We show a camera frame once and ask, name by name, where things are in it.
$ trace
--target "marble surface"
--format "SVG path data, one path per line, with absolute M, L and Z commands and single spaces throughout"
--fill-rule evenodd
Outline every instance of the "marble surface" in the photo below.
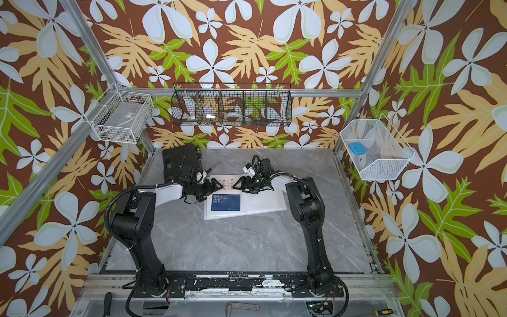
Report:
M 255 154 L 261 159 L 268 157 L 275 170 L 313 177 L 325 203 L 322 231 L 334 271 L 370 273 L 332 151 L 204 149 L 202 164 L 208 169 L 220 162 L 211 174 L 240 174 Z M 144 183 L 161 182 L 158 150 Z M 204 202 L 189 205 L 182 199 L 157 207 L 152 240 L 166 270 L 306 271 L 303 231 L 289 210 L 205 221 L 203 209 Z M 120 245 L 114 246 L 106 270 L 135 269 L 129 253 Z

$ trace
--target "screwdriver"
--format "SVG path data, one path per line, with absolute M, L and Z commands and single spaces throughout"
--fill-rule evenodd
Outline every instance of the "screwdriver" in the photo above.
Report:
M 381 309 L 381 310 L 374 310 L 373 312 L 370 312 L 370 313 L 354 315 L 354 316 L 349 316 L 349 317 L 365 317 L 365 316 L 371 316 L 371 315 L 378 317 L 378 316 L 386 316 L 386 315 L 392 315 L 392 314 L 394 314 L 394 310 L 389 309 L 389 308 L 385 308 L 385 309 Z

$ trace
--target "blue book cover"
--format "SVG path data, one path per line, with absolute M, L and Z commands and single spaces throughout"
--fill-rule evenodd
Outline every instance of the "blue book cover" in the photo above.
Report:
M 212 212 L 238 212 L 241 210 L 241 195 L 211 195 Z

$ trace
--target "white wire basket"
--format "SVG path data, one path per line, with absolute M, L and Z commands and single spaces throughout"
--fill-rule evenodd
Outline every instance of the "white wire basket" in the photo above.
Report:
M 99 139 L 135 144 L 152 115 L 153 101 L 148 94 L 116 90 L 98 107 L 102 109 L 90 125 Z
M 386 121 L 388 126 L 380 119 L 352 120 L 340 132 L 350 159 L 363 181 L 396 180 L 415 155 L 415 150 L 395 126 L 387 118 Z M 351 149 L 361 146 L 364 154 L 355 154 Z

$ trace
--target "floral wallpaper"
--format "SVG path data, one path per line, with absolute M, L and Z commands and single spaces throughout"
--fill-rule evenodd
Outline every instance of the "floral wallpaper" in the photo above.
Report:
M 386 0 L 79 1 L 118 81 L 127 87 L 358 89 L 398 5 Z M 154 97 L 156 147 L 332 148 L 355 99 L 295 98 L 292 124 L 173 124 L 170 96 Z M 259 113 L 261 100 L 247 113 Z
M 354 88 L 368 73 L 398 2 L 91 0 L 79 5 L 125 86 L 277 82 Z
M 0 217 L 80 124 L 105 83 L 57 0 L 0 0 Z M 0 248 L 1 316 L 66 316 L 108 243 L 102 212 L 131 186 L 142 145 L 76 151 Z
M 365 182 L 340 151 L 407 316 L 507 312 L 506 43 L 503 0 L 419 1 L 360 114 L 389 117 L 418 157 Z

